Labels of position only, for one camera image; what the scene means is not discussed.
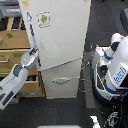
android logo sticker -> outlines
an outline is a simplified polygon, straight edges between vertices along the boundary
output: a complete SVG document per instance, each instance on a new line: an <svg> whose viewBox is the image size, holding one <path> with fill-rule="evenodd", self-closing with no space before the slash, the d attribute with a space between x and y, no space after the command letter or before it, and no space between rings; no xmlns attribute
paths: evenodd
<svg viewBox="0 0 128 128"><path fill-rule="evenodd" d="M45 15L42 15L41 21L46 24L47 17Z"/></svg>
<svg viewBox="0 0 128 128"><path fill-rule="evenodd" d="M37 17L40 28L49 27L51 25L49 12L40 12L37 14Z"/></svg>

refrigerator door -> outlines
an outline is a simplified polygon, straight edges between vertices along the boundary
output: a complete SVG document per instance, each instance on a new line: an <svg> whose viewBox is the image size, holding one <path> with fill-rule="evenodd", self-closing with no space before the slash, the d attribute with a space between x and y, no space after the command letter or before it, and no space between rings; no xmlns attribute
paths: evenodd
<svg viewBox="0 0 128 128"><path fill-rule="evenodd" d="M27 12L32 16L41 70L82 56L91 0L28 0L28 7L19 3L28 35Z"/></svg>

white panel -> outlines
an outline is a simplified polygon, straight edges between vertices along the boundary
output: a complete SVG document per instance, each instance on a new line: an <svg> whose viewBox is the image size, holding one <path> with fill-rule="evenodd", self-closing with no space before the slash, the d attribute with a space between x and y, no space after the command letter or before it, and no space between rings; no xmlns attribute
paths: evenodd
<svg viewBox="0 0 128 128"><path fill-rule="evenodd" d="M48 99L77 97L81 63L82 59L79 58L67 64L41 71ZM55 81L64 81L64 83L59 84Z"/></svg>
<svg viewBox="0 0 128 128"><path fill-rule="evenodd" d="M42 70L82 56L91 0L28 0L28 3ZM40 12L50 13L49 27L39 28Z"/></svg>

sticker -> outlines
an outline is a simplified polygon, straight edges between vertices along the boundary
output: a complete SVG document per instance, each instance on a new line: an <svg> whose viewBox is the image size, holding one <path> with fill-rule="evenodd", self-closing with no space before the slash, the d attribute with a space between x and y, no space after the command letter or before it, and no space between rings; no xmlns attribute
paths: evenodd
<svg viewBox="0 0 128 128"><path fill-rule="evenodd" d="M23 53L13 53L14 58L21 58Z"/></svg>
<svg viewBox="0 0 128 128"><path fill-rule="evenodd" d="M39 23L40 28L50 26L50 13L49 12L39 13L37 17L38 17L38 23Z"/></svg>
<svg viewBox="0 0 128 128"><path fill-rule="evenodd" d="M2 57L2 58L3 58L3 57L5 57L5 55L0 55L0 57Z"/></svg>
<svg viewBox="0 0 128 128"><path fill-rule="evenodd" d="M24 7L28 7L29 6L29 4L28 4L28 1L22 1L22 5L24 6Z"/></svg>
<svg viewBox="0 0 128 128"><path fill-rule="evenodd" d="M7 37L8 37L8 38L13 38L13 36L12 36L11 33L7 33Z"/></svg>

white robot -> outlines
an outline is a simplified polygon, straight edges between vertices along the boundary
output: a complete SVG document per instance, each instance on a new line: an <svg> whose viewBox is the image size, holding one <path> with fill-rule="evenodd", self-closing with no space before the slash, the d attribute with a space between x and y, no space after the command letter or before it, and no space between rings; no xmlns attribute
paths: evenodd
<svg viewBox="0 0 128 128"><path fill-rule="evenodd" d="M128 33L128 9L121 11L120 20ZM96 47L92 69L96 96L105 103L119 103L128 91L128 36L115 33L111 46Z"/></svg>

